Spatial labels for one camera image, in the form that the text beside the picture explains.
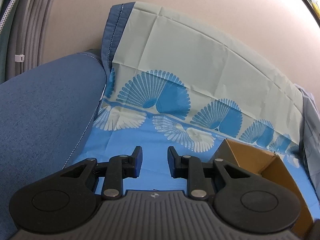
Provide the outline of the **grey floral cloth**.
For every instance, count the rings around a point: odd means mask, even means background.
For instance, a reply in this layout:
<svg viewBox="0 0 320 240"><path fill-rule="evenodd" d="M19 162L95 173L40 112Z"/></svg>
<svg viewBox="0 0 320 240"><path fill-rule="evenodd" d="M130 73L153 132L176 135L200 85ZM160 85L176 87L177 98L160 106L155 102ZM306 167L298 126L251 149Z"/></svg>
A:
<svg viewBox="0 0 320 240"><path fill-rule="evenodd" d="M312 93L295 84L303 97L303 162L319 198L319 110Z"/></svg>

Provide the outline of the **blue fan-patterned cloth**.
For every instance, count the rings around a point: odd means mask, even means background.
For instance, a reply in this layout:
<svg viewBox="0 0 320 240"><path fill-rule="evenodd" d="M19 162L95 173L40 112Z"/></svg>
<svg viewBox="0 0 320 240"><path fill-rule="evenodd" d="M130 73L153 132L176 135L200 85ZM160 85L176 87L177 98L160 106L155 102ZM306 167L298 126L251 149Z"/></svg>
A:
<svg viewBox="0 0 320 240"><path fill-rule="evenodd" d="M208 161L233 139L277 154L305 200L317 196L298 158L303 96L273 64L210 25L158 5L114 5L101 61L108 72L92 131L67 160L107 161L141 146L142 172L127 189L184 189L167 148Z"/></svg>

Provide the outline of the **white window curtain frame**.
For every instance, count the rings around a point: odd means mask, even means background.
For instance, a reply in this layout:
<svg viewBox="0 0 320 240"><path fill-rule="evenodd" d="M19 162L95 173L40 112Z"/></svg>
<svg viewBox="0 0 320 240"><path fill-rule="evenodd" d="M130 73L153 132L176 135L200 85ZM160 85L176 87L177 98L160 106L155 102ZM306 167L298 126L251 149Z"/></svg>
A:
<svg viewBox="0 0 320 240"><path fill-rule="evenodd" d="M54 0L1 0L1 83L44 63Z"/></svg>

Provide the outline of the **brown cardboard box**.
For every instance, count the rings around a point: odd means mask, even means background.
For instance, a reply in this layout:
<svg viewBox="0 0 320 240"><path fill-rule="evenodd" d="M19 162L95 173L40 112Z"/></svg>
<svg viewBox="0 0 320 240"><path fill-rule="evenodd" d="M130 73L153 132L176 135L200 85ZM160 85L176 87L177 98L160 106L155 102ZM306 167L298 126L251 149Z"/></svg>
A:
<svg viewBox="0 0 320 240"><path fill-rule="evenodd" d="M292 191L298 197L301 207L293 232L299 237L307 235L313 225L313 217L298 185L279 156L252 145L225 139L211 157L210 162L216 158L224 159Z"/></svg>

